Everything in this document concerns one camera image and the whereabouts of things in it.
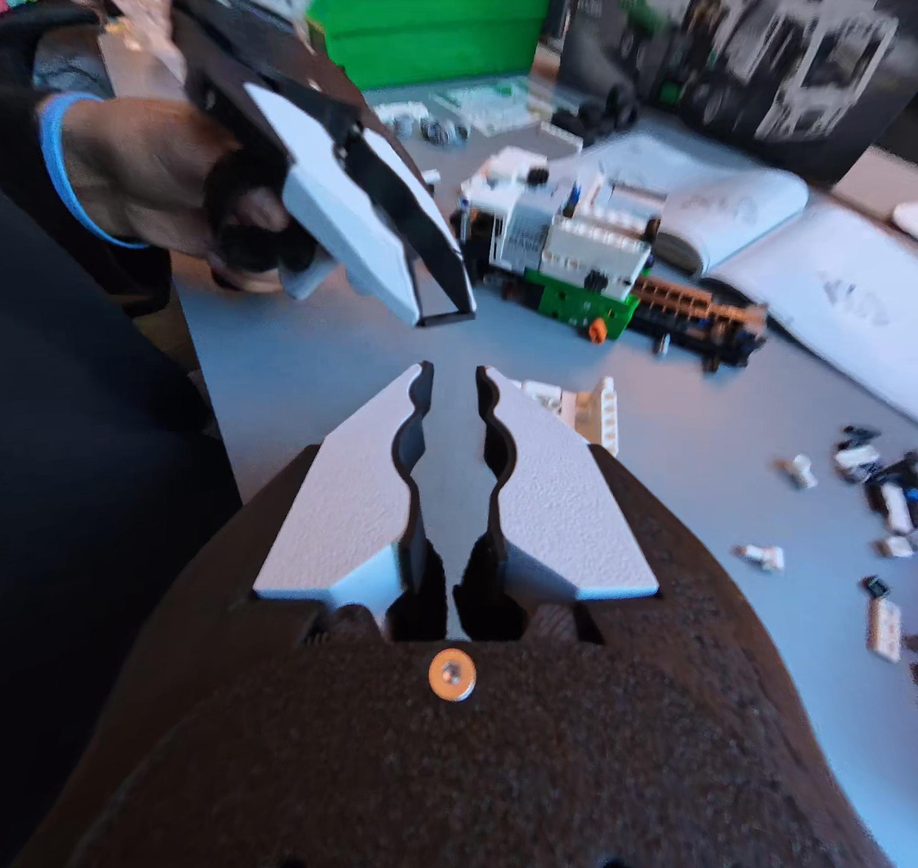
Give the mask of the pile of dark lego pins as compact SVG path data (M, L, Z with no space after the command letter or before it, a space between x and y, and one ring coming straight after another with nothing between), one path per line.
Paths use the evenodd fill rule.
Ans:
M863 488L868 508L881 518L886 536L877 543L886 559L917 554L917 450L886 463L876 446L880 432L868 426L843 426L833 466L846 482Z

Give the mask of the white lego cab assembly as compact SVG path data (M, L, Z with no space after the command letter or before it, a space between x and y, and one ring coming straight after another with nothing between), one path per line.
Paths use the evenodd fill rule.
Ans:
M588 392L572 392L537 380L511 380L584 441L617 458L620 451L618 393L613 377L602 377Z

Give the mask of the green printed sticker sheet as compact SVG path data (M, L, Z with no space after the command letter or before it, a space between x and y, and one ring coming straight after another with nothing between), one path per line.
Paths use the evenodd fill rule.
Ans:
M529 80L518 77L440 90L432 98L487 137L549 121L555 111L549 100L533 93Z

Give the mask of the white lego plate with holes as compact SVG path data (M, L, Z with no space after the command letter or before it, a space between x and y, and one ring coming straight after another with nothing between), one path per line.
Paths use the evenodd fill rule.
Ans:
M901 609L887 597L870 600L866 647L877 657L897 664L901 660Z

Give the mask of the person's left hand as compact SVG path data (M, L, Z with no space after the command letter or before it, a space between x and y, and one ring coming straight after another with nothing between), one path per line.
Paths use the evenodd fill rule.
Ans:
M201 260L244 292L283 291L275 269L247 273L222 258L205 185L242 146L211 117L185 103L79 100L63 116L62 141L76 198L100 230Z

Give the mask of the open instruction booklet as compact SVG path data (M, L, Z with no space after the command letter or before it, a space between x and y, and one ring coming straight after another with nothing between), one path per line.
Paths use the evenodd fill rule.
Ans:
M570 161L665 198L657 259L764 304L801 345L916 420L916 249L793 173L701 149L633 132Z

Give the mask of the green plastic bin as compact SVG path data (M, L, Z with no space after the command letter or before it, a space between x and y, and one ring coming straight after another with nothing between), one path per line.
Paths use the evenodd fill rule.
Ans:
M550 0L314 0L309 38L361 91L530 70Z

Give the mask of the blue wristband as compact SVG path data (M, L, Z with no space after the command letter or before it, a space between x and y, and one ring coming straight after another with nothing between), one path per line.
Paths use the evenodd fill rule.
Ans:
M96 238L121 249L147 249L150 245L145 242L119 239L102 229L89 216L75 192L65 164L63 127L69 110L83 101L102 102L103 98L85 92L60 92L47 97L39 108L40 151L52 186L71 217Z

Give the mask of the partly built lego truck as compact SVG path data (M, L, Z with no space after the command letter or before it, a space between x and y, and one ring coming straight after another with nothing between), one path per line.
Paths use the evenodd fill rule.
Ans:
M469 276L596 344L627 329L654 342L670 334L702 364L719 355L744 368L765 343L766 308L651 272L665 182L696 166L645 135L554 161L505 147L459 186L451 223Z

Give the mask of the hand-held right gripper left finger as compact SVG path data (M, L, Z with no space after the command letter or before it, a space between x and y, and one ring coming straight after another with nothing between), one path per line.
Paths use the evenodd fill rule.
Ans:
M252 586L263 601L355 604L395 639L435 637L435 552L412 471L434 377L423 360L319 445Z

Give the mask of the white lego connector block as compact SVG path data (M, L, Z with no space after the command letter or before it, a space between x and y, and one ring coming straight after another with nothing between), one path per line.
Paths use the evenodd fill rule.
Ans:
M398 139L412 137L428 114L424 104L414 101L380 104L373 107L373 112Z

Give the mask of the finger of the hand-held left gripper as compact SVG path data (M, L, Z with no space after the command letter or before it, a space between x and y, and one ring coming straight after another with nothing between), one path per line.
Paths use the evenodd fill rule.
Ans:
M451 226L390 142L368 127L359 129L359 187L396 233L407 263L419 260L453 304L452 313L421 315L421 319L473 319L473 287Z
M288 154L281 198L290 216L354 281L410 325L421 312L402 242L346 174L326 127L282 95L245 91Z

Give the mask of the person's left forearm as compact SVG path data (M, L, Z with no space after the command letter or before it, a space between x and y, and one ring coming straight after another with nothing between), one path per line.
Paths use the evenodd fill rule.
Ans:
M1 17L1 187L132 319L165 309L168 254L129 254L95 237L58 198L40 151L37 106L55 93L112 97L98 16L68 0L24 4Z

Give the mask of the pile of black lego tires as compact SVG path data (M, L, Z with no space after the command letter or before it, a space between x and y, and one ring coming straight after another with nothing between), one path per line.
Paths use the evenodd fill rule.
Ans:
M639 115L633 89L615 83L605 97L587 99L576 111L556 109L549 122L579 135L584 140L584 149L634 127Z

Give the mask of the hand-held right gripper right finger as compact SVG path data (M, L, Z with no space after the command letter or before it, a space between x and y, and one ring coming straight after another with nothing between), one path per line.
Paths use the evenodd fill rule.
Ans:
M646 599L659 582L602 462L498 369L476 369L483 461L494 482L475 545L475 638L601 639L590 606Z

